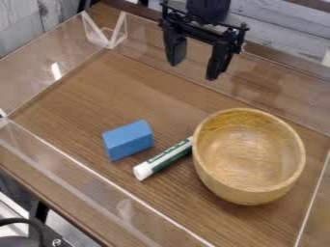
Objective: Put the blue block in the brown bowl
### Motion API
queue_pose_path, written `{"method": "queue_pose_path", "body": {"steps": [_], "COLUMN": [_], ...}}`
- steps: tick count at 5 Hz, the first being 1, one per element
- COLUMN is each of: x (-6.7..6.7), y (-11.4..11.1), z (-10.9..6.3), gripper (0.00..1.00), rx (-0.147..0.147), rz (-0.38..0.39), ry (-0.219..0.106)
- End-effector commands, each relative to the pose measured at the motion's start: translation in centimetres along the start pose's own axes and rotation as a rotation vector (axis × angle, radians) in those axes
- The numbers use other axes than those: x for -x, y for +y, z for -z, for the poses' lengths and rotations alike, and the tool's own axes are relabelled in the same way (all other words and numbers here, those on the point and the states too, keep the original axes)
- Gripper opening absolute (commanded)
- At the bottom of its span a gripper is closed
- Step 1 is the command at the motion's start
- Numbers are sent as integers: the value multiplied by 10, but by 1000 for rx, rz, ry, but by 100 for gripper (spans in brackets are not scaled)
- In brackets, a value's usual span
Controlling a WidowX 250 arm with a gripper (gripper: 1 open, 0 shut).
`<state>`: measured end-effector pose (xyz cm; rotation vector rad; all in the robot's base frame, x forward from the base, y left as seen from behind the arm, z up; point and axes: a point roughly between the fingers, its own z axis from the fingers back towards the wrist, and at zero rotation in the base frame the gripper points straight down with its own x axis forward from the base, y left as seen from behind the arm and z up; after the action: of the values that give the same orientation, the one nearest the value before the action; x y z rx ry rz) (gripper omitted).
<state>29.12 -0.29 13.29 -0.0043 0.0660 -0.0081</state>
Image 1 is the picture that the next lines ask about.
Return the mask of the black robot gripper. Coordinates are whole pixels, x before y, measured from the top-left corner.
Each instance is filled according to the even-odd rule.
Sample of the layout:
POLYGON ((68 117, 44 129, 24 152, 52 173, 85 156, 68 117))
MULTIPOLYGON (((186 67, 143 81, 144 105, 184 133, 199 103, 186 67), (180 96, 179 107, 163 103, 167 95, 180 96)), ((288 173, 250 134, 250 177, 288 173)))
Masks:
POLYGON ((212 81, 227 70, 234 57, 231 45, 243 45, 246 22, 230 15, 231 0, 161 0, 159 26, 164 30, 164 54, 172 67, 187 55, 187 37, 214 43, 206 79, 212 81))

